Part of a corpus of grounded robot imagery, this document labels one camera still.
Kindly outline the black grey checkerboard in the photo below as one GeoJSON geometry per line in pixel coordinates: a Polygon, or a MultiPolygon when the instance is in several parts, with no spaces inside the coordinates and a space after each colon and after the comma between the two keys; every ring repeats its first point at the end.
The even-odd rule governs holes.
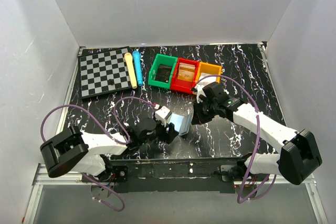
{"type": "Polygon", "coordinates": [[[124,54],[129,47],[90,52],[78,57],[81,98],[88,99],[103,94],[131,89],[124,54]]]}

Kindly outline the green plastic bin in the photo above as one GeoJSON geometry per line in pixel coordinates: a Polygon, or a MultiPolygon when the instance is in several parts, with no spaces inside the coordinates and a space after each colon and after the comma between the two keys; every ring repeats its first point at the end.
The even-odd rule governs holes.
{"type": "Polygon", "coordinates": [[[178,58],[157,54],[149,71],[148,84],[163,89],[170,89],[173,72],[178,58]]]}

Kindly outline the blue marker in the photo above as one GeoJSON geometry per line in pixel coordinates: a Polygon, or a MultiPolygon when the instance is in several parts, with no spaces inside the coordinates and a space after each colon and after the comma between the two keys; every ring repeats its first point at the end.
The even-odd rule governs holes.
{"type": "Polygon", "coordinates": [[[138,86],[143,86],[143,75],[142,75],[142,66],[141,66],[141,56],[137,50],[132,52],[133,62],[134,62],[134,69],[135,75],[137,79],[138,86]]]}

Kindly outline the gold striped credit card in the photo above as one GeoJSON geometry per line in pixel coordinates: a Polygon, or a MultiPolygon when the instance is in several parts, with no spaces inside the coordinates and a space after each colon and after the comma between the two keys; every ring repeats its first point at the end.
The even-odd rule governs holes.
{"type": "Polygon", "coordinates": [[[188,81],[188,82],[193,82],[194,80],[194,75],[195,72],[194,71],[187,71],[187,70],[182,70],[180,69],[178,71],[178,76],[177,78],[181,81],[188,81]]]}

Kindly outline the mint green card holder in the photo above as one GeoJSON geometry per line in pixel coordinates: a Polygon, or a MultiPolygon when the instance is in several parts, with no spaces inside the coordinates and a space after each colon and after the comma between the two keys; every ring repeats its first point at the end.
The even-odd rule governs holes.
{"type": "Polygon", "coordinates": [[[169,119],[169,123],[173,123],[174,130],[179,133],[179,136],[183,136],[189,132],[192,118],[193,113],[188,115],[178,115],[176,113],[172,113],[169,119]]]}

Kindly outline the tan cards in red bin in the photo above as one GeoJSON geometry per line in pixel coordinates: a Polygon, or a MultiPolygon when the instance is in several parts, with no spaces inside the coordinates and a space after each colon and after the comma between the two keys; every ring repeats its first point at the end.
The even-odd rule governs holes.
{"type": "Polygon", "coordinates": [[[179,74],[182,74],[182,73],[185,73],[185,72],[194,73],[195,70],[196,70],[196,66],[193,65],[193,64],[179,63],[179,66],[178,66],[179,74]]]}

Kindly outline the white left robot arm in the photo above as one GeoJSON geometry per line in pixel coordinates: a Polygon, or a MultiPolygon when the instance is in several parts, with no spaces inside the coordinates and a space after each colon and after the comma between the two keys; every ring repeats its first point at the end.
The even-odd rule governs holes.
{"type": "Polygon", "coordinates": [[[173,123],[167,126],[160,121],[146,118],[127,132],[131,142],[126,144],[126,136],[114,133],[112,140],[105,134],[82,133],[71,126],[40,146],[47,172],[50,178],[60,177],[68,172],[93,175],[100,182],[111,178],[112,170],[105,158],[107,155],[121,155],[128,148],[135,148],[153,140],[171,143],[177,136],[173,123]]]}

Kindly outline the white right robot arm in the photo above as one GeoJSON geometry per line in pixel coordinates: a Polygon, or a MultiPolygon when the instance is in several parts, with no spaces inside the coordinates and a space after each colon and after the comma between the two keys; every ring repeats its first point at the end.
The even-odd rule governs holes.
{"type": "Polygon", "coordinates": [[[219,116],[259,135],[276,150],[274,154],[249,153],[224,175],[248,181],[256,174],[274,174],[300,185],[321,166],[322,158],[310,131],[298,132],[256,112],[247,100],[229,97],[220,83],[198,84],[192,91],[196,93],[193,125],[208,123],[219,116]]]}

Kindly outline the cream yellow marker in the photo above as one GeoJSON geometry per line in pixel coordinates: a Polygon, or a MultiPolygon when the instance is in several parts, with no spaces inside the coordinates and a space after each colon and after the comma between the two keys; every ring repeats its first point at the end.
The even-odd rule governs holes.
{"type": "Polygon", "coordinates": [[[131,81],[132,88],[136,89],[138,85],[137,85],[137,80],[136,80],[134,66],[133,66],[133,57],[129,52],[127,52],[127,53],[124,54],[124,60],[127,64],[129,78],[130,78],[130,81],[131,81]]]}

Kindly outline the black cards in green bin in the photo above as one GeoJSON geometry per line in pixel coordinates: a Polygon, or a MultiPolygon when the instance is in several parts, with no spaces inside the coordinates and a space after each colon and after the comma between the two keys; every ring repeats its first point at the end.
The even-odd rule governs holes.
{"type": "Polygon", "coordinates": [[[168,83],[172,72],[172,66],[160,64],[157,68],[155,80],[159,82],[168,83]]]}

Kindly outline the red plastic bin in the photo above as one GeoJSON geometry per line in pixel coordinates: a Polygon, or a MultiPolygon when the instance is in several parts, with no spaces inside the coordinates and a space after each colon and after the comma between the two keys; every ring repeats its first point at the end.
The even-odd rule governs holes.
{"type": "Polygon", "coordinates": [[[178,58],[174,72],[173,72],[170,89],[174,91],[178,91],[178,92],[192,94],[193,92],[191,91],[191,88],[192,88],[193,82],[181,81],[177,78],[178,71],[179,71],[179,63],[193,64],[196,66],[195,60],[178,58]]]}

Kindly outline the orange plastic bin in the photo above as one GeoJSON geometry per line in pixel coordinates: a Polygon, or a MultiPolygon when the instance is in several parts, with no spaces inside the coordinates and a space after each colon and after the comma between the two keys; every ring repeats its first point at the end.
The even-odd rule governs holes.
{"type": "Polygon", "coordinates": [[[193,79],[192,88],[196,86],[196,83],[199,79],[203,78],[206,75],[220,75],[222,74],[222,66],[214,65],[206,62],[196,61],[196,71],[193,79]]]}

